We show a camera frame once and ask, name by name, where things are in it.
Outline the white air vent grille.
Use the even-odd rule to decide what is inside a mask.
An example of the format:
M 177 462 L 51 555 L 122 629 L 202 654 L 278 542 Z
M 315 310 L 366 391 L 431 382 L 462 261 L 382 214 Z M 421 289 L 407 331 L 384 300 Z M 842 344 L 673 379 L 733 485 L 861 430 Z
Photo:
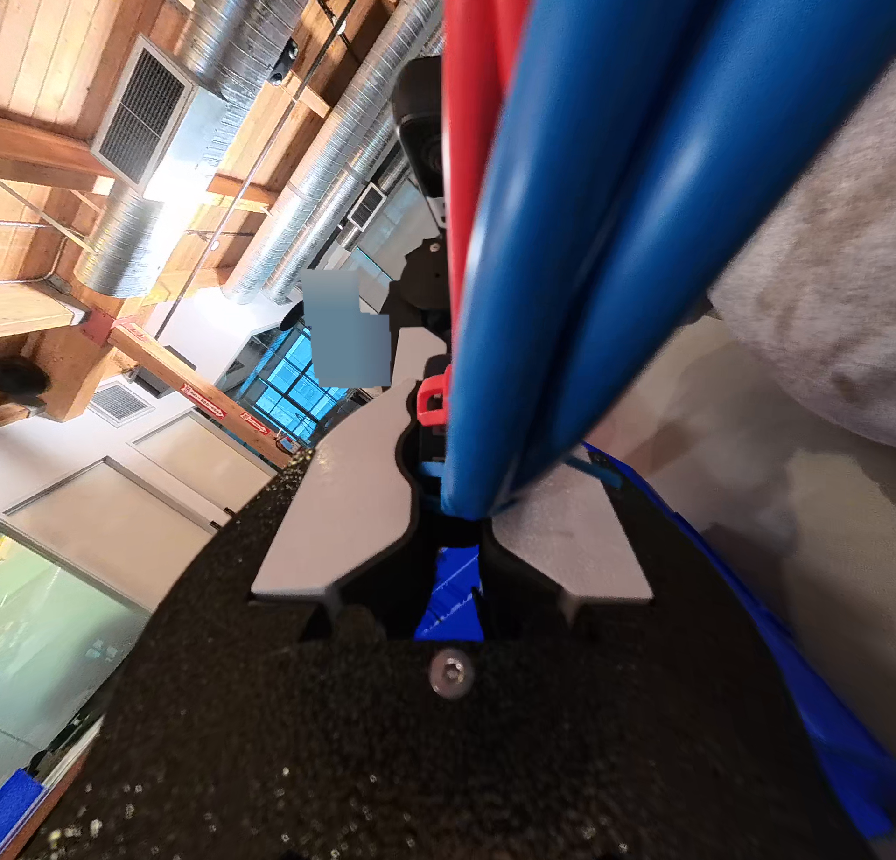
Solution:
M 91 154 L 141 194 L 158 168 L 196 80 L 140 34 L 91 142 Z

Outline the silver ventilation duct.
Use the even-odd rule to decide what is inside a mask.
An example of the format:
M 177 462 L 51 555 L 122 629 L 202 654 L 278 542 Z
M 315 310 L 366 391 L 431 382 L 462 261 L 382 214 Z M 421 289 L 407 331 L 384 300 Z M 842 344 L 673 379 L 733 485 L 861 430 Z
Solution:
M 309 0 L 198 0 L 175 51 L 196 80 L 144 191 L 115 177 L 75 270 L 95 293 L 148 294 L 190 226 Z
M 263 291 L 276 265 L 312 216 L 326 190 L 386 104 L 400 67 L 423 47 L 441 21 L 442 0 L 401 0 L 379 33 L 342 96 L 325 119 L 222 288 L 245 305 Z

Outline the wooden post with red signs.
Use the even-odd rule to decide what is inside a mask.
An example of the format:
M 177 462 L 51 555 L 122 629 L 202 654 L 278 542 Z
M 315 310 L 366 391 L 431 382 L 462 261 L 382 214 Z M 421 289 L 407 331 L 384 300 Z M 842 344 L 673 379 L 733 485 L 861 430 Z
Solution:
M 171 351 L 164 349 L 139 325 L 125 319 L 116 320 L 106 340 L 113 348 L 189 399 L 275 468 L 284 467 L 291 459 L 291 453 L 278 444 L 275 430 L 264 425 Z

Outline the blue plastic bin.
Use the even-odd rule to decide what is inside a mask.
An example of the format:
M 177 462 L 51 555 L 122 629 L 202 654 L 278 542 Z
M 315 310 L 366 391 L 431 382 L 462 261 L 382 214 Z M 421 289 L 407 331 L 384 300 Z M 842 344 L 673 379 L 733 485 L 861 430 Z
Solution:
M 812 742 L 815 756 L 838 799 L 869 840 L 894 836 L 894 757 L 837 697 L 812 667 L 784 623 L 714 550 L 633 468 L 585 442 L 589 467 L 606 485 L 633 485 L 702 552 L 737 596 L 770 649 Z M 473 620 L 472 589 L 479 585 L 478 537 L 436 542 L 435 582 L 416 640 L 483 640 Z

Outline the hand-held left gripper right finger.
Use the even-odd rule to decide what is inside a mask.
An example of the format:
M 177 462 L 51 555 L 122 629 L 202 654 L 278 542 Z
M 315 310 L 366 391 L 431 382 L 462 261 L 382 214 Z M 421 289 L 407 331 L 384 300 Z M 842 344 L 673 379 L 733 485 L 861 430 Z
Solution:
M 483 524 L 490 628 L 574 628 L 586 608 L 647 606 L 653 590 L 613 507 L 618 473 L 564 462 Z

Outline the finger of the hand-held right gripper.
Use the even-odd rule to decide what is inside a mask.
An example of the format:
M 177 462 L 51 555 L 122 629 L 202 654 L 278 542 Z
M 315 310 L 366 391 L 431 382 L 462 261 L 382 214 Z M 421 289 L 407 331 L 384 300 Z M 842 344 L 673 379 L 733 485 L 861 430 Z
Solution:
M 391 386 L 406 381 L 423 382 L 426 365 L 433 357 L 447 354 L 447 344 L 423 327 L 402 327 L 398 332 Z

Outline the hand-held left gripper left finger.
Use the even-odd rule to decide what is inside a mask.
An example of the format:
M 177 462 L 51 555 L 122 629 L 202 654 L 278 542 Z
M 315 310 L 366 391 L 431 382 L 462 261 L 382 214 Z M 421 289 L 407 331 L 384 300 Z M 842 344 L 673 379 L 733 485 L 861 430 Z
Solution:
M 318 443 L 252 583 L 261 601 L 306 601 L 332 615 L 362 574 L 407 543 L 419 518 L 399 462 L 419 379 L 405 378 L 351 413 Z

